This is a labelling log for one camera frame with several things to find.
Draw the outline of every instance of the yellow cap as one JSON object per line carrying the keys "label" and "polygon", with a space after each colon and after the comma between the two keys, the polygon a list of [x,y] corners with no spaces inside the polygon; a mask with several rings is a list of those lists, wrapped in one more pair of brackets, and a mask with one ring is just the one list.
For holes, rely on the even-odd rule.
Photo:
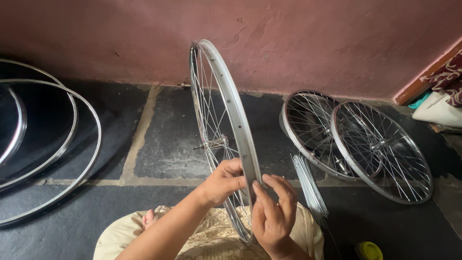
{"label": "yellow cap", "polygon": [[369,241],[359,244],[359,253],[365,260],[383,260],[383,254],[380,248]]}

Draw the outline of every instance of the wooden door frame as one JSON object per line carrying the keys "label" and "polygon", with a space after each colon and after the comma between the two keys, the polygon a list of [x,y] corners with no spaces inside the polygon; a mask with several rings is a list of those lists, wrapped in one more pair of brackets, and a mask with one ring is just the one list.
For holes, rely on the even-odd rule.
{"label": "wooden door frame", "polygon": [[449,59],[454,57],[460,50],[462,50],[462,38],[453,44],[443,55],[435,60],[428,66],[419,76],[415,77],[409,84],[407,84],[401,91],[393,98],[397,105],[408,105],[420,94],[425,92],[431,87],[427,80],[421,80],[422,77],[431,75],[433,72],[443,66]]}

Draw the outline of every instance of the wall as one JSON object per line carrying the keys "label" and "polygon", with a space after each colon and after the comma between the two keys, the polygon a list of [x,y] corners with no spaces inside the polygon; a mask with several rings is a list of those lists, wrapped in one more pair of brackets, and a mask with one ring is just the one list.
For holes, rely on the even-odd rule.
{"label": "wall", "polygon": [[0,54],[59,77],[188,81],[207,38],[243,90],[388,99],[462,35],[446,0],[3,0]]}

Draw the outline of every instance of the teal cloth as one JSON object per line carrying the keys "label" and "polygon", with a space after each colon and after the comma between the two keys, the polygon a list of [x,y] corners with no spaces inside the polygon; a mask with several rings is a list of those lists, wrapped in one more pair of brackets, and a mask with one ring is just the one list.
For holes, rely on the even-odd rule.
{"label": "teal cloth", "polygon": [[419,107],[419,105],[422,104],[422,102],[424,102],[425,99],[428,98],[428,96],[430,96],[431,93],[432,93],[432,91],[423,92],[420,96],[418,96],[416,99],[414,99],[414,102],[409,104],[408,107],[410,107],[412,109],[417,109]]}

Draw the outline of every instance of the foot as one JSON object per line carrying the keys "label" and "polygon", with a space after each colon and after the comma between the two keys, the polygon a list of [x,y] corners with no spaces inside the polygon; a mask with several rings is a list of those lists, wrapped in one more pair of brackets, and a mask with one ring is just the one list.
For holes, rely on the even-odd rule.
{"label": "foot", "polygon": [[148,210],[146,215],[143,216],[143,230],[149,228],[152,224],[154,224],[154,211]]}

